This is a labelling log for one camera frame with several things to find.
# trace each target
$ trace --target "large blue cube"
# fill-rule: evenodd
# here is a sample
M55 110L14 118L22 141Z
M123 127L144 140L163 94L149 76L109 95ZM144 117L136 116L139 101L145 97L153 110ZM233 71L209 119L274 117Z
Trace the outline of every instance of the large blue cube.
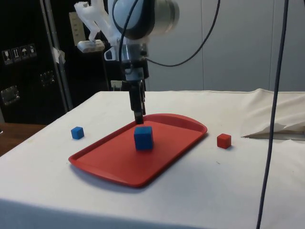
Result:
M152 150L153 128L151 126L137 127L134 131L134 141L137 150Z
M80 140L81 138L85 137L84 129L81 127L76 127L74 129L72 129L71 133L72 133L73 139L76 139L76 140Z

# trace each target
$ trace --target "black cable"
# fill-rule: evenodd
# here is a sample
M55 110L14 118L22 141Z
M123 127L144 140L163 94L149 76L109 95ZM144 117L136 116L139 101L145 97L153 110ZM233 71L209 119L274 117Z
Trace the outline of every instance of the black cable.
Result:
M265 169L263 189L262 189L262 195L261 195L261 202L260 202L260 206L259 206L259 213L258 213L256 229L260 229L260 227L261 227L262 215L263 215L263 209L264 209L264 199L265 199L265 194L266 194L267 181L268 181L269 168L270 168L271 155L272 155L273 137L274 137L274 130L275 130L275 113L276 113L277 97L278 97L278 91L279 91L279 85L280 85L282 60L283 60L285 38L286 38L288 3L289 3L289 0L285 0L283 30L282 30L280 54L279 54L278 63L277 63L274 98L273 98L272 113L271 113L269 149L268 149L268 155L267 155L266 169Z
M122 31L122 35L121 35L121 40L120 40L120 46L119 46L119 63L120 63L120 66L122 68L122 50L123 50L123 40L124 40L124 37L125 37L125 34L126 34L126 30L127 30L127 27L128 27L128 23L130 21L130 18L132 16L132 13L133 13L133 10L135 8L135 6L137 5L139 0L135 0L129 13L128 13L128 16L126 18L126 22L125 22L125 25L124 25L124 28L123 28L123 31ZM113 17L113 21L115 21L114 19L114 7L115 7L115 4L113 4L113 8L112 8L112 17ZM124 68L122 68L122 71L124 74L126 74L126 71Z
M219 8L220 8L220 0L218 0L218 3L217 3L217 9L216 9L216 13L215 13L215 16L214 16L214 20L213 20L213 23L212 23L212 26L210 28L210 31L209 33L207 34L205 40L202 42L202 44L200 45L199 49L197 49L197 51L191 56L189 57L188 59L186 59L185 61L181 62L181 63L178 63L178 64L162 64L162 63L158 63L158 62L155 62L155 61L152 61L150 59L147 59L147 61L151 62L151 63L154 63L154 64L157 64L157 65L160 65L160 66L163 66L163 67L177 67L177 66L180 66L182 64L185 64L186 62L189 62L192 58L194 58L199 52L200 50L203 48L203 46L205 45L205 43L207 42L207 40L209 39L213 29L214 29L214 26L216 24L216 21L217 21L217 18L218 18L218 13L219 13Z

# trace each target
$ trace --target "wooden surface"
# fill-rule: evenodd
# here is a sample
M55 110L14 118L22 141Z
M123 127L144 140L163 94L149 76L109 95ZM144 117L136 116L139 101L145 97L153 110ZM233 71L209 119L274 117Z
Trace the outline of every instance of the wooden surface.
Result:
M0 156L43 129L45 125L0 123Z

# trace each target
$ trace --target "metal latch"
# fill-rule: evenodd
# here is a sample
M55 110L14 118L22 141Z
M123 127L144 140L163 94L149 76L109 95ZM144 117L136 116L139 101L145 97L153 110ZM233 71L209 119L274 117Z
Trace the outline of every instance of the metal latch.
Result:
M19 91L17 86L9 87L1 91L1 97L4 105L8 106L18 100L20 100Z

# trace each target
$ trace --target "sticker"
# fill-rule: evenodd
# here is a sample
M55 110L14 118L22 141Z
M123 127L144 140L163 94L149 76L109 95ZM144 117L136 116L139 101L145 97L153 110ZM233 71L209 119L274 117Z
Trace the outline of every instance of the sticker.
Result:
M30 57L37 56L35 45L29 44L28 47L29 47Z
M20 47L20 51L21 51L21 57L23 60L26 60L30 57L29 49L27 46Z
M11 53L13 55L14 62L21 61L21 54L19 48L12 49Z
M11 56L10 50L2 51L2 56L3 56L3 59L4 59L5 65L13 63L13 58Z

